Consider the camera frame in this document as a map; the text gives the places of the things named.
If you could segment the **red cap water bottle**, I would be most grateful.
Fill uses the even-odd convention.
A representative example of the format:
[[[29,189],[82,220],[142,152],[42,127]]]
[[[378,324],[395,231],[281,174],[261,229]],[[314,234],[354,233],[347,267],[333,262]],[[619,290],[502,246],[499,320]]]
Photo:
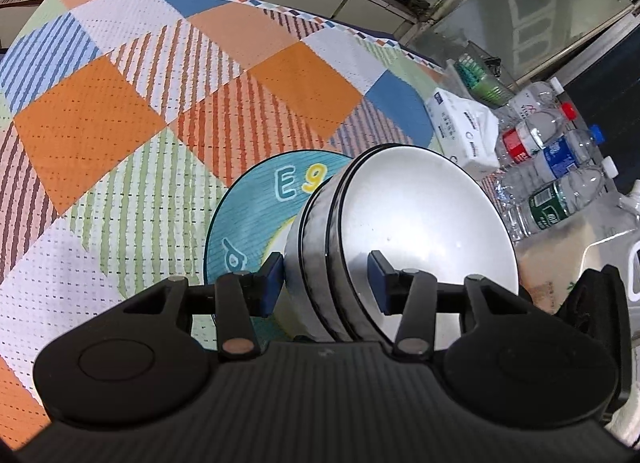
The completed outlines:
[[[496,143],[496,156],[502,168],[531,159],[552,139],[558,138],[567,122],[577,118],[570,102],[559,107],[542,108],[503,131]]]

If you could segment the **patchwork tablecloth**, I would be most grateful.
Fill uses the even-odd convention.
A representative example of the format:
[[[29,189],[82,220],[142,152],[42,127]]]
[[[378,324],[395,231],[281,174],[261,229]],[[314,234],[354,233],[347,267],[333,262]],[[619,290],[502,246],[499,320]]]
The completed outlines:
[[[436,148],[442,69],[257,0],[44,0],[1,61],[1,438],[47,425],[52,339],[168,275],[204,280],[226,191],[279,154],[297,210],[341,154]]]

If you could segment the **green plastic basket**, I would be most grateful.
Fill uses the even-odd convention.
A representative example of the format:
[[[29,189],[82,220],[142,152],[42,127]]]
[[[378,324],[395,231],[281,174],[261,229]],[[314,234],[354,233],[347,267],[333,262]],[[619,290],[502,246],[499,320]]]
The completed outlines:
[[[463,53],[454,62],[454,70],[472,97],[489,107],[503,107],[514,97],[512,90],[491,73],[482,59],[469,53]]]

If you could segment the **blue cap water bottle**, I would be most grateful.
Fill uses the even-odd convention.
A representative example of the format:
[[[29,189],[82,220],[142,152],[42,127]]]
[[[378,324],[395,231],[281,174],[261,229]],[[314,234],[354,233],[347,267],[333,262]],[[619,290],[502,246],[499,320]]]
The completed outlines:
[[[593,154],[603,142],[604,135],[597,124],[586,130],[576,128],[549,142],[531,159],[510,168],[501,168],[494,176],[498,204],[507,208],[520,203],[570,170],[591,163]]]

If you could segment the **metal sheet leaning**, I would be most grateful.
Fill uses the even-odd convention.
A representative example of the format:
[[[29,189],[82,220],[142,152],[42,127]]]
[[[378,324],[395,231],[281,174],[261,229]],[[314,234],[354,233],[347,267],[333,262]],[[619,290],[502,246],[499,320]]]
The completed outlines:
[[[631,7],[629,0],[465,0],[417,30],[406,47],[444,66],[473,44],[524,82],[626,16]]]

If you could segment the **teal alphabet plate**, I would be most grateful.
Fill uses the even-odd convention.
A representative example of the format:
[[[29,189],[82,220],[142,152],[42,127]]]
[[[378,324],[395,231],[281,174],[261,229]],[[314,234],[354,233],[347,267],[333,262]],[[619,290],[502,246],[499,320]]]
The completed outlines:
[[[209,225],[204,252],[208,284],[226,273],[256,272],[272,252],[283,255],[293,220],[322,180],[350,162],[323,150],[285,152],[252,166],[224,195]],[[285,279],[273,314],[253,318],[258,339],[299,334]]]

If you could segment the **white tissue pack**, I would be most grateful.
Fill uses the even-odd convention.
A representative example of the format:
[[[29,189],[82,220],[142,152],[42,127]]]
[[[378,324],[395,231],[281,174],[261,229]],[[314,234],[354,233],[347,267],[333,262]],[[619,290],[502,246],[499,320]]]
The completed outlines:
[[[446,158],[475,180],[498,170],[499,120],[488,107],[437,88],[425,109]]]

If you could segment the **white cap water bottle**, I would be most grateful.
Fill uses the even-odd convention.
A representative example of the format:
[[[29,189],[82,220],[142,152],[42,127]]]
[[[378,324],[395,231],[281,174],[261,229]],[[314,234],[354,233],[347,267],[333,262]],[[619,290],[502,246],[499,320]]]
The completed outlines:
[[[506,108],[514,116],[525,119],[540,110],[556,108],[562,93],[564,86],[557,78],[548,82],[533,82],[516,93],[506,103]]]

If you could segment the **white bowl black rim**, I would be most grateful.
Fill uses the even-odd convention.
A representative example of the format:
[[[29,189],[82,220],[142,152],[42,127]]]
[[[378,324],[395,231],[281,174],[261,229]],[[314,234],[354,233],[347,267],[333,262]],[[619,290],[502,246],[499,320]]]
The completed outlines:
[[[460,284],[484,275],[518,292],[514,247],[494,205],[462,168],[417,146],[372,148],[331,178],[329,275],[334,301],[356,339],[393,343],[399,315],[386,316],[367,275],[368,255],[397,270],[429,272]]]

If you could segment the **green label water bottle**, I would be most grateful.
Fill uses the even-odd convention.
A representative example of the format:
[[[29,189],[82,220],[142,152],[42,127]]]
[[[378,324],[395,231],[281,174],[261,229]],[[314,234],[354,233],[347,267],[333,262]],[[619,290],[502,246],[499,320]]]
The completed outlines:
[[[617,175],[611,157],[604,158],[600,165],[570,168],[565,175],[503,213],[510,239],[518,242],[567,220],[596,200],[605,182]]]

